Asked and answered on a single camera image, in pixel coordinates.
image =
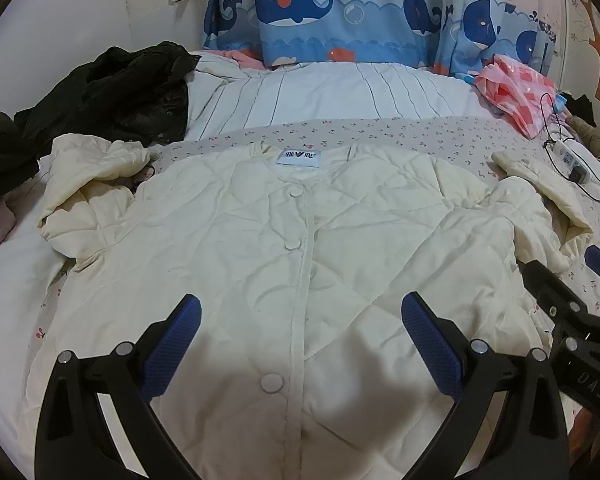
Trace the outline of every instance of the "wall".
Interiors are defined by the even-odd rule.
[[[554,57],[551,61],[548,78],[560,88],[564,75],[564,57],[567,49],[567,5],[566,0],[556,1],[560,1],[560,22],[556,23],[554,27],[556,34]]]
[[[593,102],[600,126],[600,14],[590,0],[567,0],[567,46],[561,89]]]
[[[200,48],[206,0],[13,0],[0,18],[0,110],[42,99],[112,45]]]

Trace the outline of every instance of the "jacket sleeve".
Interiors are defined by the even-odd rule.
[[[38,220],[40,234],[77,268],[123,232],[123,216],[134,201],[129,189],[110,183],[133,176],[149,162],[140,142],[110,142],[66,134],[54,139],[49,183]]]
[[[507,152],[492,159],[508,178],[480,203],[514,225],[516,257],[539,260],[552,272],[564,272],[587,249],[593,229],[570,184],[536,160],[514,160]]]

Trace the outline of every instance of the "curtain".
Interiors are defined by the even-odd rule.
[[[506,54],[546,75],[564,0],[207,0],[203,44],[267,66],[398,62],[479,72]]]

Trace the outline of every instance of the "quilted jacket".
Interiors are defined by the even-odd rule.
[[[560,238],[519,177],[490,190],[398,148],[328,150],[320,168],[278,154],[192,156],[133,196],[104,181],[144,166],[138,143],[54,141],[40,227],[77,263],[32,364],[23,449],[58,352],[108,353],[186,293],[202,326],[153,407],[205,480],[401,479],[452,403],[400,321],[408,292],[497,351],[542,345],[516,256],[559,272],[582,254],[591,230],[568,185]]]

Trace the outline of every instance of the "plastic bag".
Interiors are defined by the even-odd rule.
[[[487,101],[513,119],[527,139],[536,137],[544,128],[544,120],[549,122],[554,112],[554,83],[533,68],[501,54],[493,56],[493,63],[475,77],[475,86]]]

